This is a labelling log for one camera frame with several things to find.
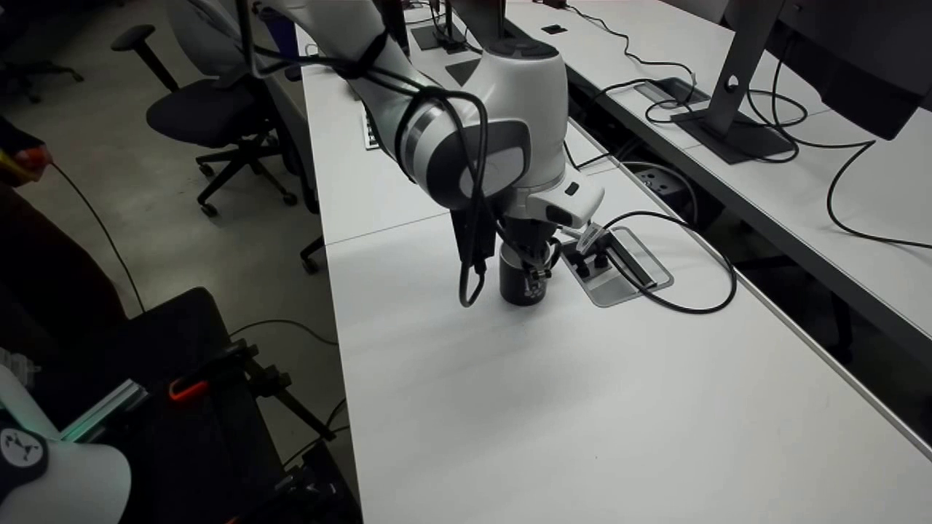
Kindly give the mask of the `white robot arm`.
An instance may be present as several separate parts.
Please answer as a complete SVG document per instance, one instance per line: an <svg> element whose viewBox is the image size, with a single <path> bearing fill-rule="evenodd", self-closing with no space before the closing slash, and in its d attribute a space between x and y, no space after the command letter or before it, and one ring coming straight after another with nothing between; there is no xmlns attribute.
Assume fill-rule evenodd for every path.
<svg viewBox="0 0 932 524"><path fill-rule="evenodd" d="M497 221L598 237L602 190L567 173L567 71L541 40L494 40L459 87L423 74L372 0L260 0L317 46L368 107L382 152L456 221L459 260L486 260Z"/></svg>

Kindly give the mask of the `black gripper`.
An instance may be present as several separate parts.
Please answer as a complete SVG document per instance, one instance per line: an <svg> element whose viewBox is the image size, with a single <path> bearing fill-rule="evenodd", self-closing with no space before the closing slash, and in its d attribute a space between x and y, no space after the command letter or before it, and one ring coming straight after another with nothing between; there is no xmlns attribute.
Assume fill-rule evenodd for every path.
<svg viewBox="0 0 932 524"><path fill-rule="evenodd" d="M500 218L504 244L523 260L544 260L550 253L554 225Z"/></svg>

